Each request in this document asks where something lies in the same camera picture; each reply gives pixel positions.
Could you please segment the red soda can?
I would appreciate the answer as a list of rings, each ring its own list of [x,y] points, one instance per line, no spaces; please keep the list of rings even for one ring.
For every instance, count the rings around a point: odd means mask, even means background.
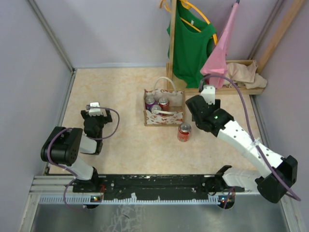
[[[190,138],[192,132],[192,127],[189,123],[182,123],[179,127],[178,127],[178,134],[177,134],[177,138],[179,141],[181,142],[187,142]]]

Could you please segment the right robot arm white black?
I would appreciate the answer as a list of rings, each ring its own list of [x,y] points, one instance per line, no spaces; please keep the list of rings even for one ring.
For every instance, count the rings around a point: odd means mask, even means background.
[[[220,107],[220,100],[208,104],[202,96],[196,95],[185,103],[197,128],[230,144],[256,168],[256,171],[250,171],[225,166],[215,180],[216,187],[221,191],[227,191],[230,187],[258,191],[269,202],[278,203],[296,182],[297,160],[293,156],[285,158],[251,138]]]

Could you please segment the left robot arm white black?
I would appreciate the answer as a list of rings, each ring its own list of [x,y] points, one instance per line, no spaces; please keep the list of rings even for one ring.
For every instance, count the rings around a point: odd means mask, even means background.
[[[75,180],[73,191],[101,192],[105,191],[103,180],[95,167],[88,165],[79,153],[99,155],[103,140],[113,136],[103,136],[103,128],[112,122],[111,112],[114,109],[90,107],[82,110],[84,128],[55,127],[41,149],[42,161],[48,162],[71,173]]]

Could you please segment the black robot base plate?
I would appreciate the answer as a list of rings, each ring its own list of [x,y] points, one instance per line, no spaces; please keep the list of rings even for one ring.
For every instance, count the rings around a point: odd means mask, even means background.
[[[133,193],[142,201],[207,200],[209,193],[228,189],[223,178],[215,174],[107,174],[73,183],[74,193],[101,193],[108,201],[129,199]]]

